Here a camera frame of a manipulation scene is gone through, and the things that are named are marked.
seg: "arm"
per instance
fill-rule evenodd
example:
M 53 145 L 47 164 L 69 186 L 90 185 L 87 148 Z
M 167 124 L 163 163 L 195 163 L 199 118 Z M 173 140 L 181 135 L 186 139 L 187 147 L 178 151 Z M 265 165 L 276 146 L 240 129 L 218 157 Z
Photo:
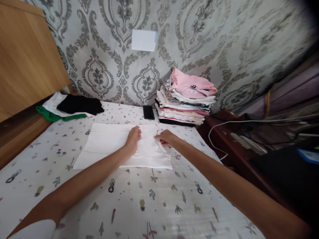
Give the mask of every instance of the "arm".
M 29 212 L 8 238 L 37 221 L 52 219 L 58 225 L 61 218 L 71 207 L 77 204 L 136 152 L 137 141 L 141 137 L 140 134 L 139 127 L 134 127 L 122 148 L 84 169 L 47 195 Z
M 266 238 L 307 238 L 311 228 L 250 182 L 213 160 L 169 130 L 155 138 L 170 144 L 193 164 L 214 187 L 246 215 Z

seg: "wall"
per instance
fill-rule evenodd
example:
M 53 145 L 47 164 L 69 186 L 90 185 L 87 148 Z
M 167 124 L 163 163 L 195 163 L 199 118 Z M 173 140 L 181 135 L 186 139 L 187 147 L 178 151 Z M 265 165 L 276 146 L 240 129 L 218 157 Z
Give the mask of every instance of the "wall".
M 129 105 L 153 104 L 177 67 L 215 84 L 214 111 L 235 109 L 316 40 L 297 0 L 26 1 L 43 9 L 74 90 Z M 131 50 L 132 29 L 158 31 L 155 52 Z

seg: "black phone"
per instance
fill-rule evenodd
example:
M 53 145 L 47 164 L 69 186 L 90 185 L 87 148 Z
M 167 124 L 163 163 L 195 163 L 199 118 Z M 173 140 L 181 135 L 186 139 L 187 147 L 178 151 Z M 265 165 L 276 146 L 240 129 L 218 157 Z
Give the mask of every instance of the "black phone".
M 143 106 L 144 119 L 154 120 L 154 112 L 152 106 Z

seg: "stack of folded clothes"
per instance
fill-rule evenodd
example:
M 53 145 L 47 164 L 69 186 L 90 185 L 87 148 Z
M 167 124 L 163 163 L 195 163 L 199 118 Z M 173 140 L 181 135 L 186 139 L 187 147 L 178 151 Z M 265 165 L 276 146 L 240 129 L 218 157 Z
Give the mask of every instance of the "stack of folded clothes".
M 159 121 L 184 126 L 200 125 L 216 101 L 214 84 L 199 76 L 189 76 L 173 69 L 165 87 L 157 91 Z

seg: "mattress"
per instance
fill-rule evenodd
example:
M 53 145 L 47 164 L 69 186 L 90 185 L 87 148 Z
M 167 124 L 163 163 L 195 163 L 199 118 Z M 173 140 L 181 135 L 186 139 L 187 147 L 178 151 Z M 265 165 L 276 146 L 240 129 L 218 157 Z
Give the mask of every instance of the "mattress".
M 156 124 L 158 131 L 169 129 L 220 162 L 195 128 L 161 124 L 155 111 L 155 120 L 144 119 L 142 107 L 102 106 L 105 112 L 97 116 L 53 123 L 0 171 L 0 238 L 79 172 L 72 166 L 94 122 Z M 192 164 L 173 148 L 165 149 L 173 170 L 117 169 L 64 216 L 53 238 L 264 238 Z

